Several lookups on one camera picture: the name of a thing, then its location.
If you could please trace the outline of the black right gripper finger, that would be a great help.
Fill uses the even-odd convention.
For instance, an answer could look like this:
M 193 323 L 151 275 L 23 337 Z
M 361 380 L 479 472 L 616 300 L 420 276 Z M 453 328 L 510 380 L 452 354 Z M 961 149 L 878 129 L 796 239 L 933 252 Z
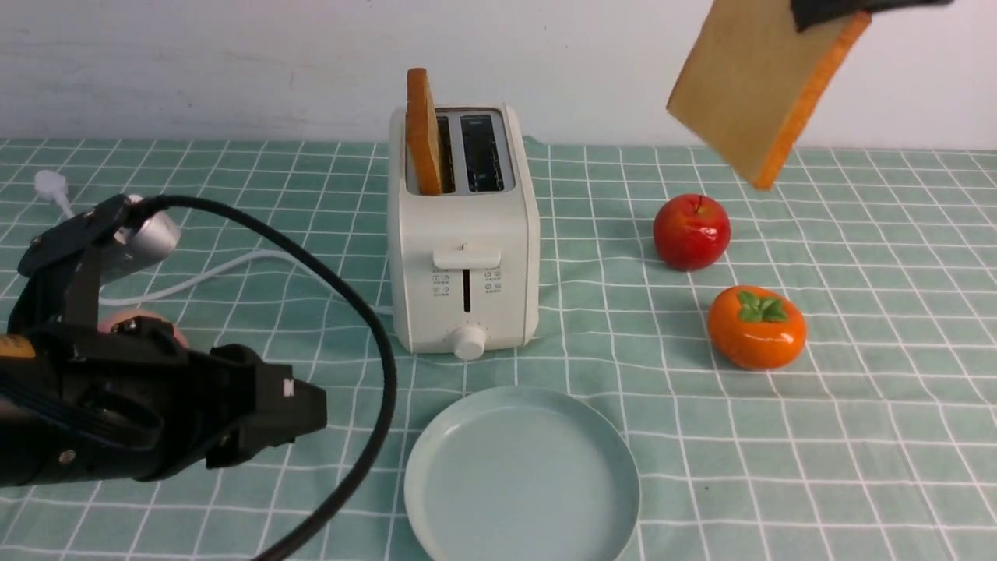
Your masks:
M 943 7 L 951 5 L 951 0 L 793 0 L 795 29 L 805 30 L 830 21 L 847 18 L 858 13 L 876 14 L 884 11 L 920 7 Z

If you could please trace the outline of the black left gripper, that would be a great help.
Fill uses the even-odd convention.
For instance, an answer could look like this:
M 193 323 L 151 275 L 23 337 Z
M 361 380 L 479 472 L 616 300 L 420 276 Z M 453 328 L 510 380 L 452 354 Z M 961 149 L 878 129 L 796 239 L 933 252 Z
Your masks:
M 111 333 L 54 324 L 31 337 L 57 377 L 58 397 L 109 420 L 120 410 L 153 413 L 156 441 L 143 450 L 96 443 L 60 429 L 37 482 L 156 482 L 196 462 L 234 468 L 270 447 L 323 429 L 326 392 L 293 376 L 289 365 L 264 362 L 240 344 L 208 352 L 182 347 L 163 324 L 131 323 Z

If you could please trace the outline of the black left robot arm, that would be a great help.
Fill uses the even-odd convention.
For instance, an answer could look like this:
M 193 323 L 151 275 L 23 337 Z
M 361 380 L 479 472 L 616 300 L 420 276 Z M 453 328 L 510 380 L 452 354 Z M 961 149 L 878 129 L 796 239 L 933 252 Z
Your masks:
M 326 392 L 289 365 L 240 344 L 190 349 L 153 317 L 2 338 L 3 487 L 234 468 L 326 422 Z

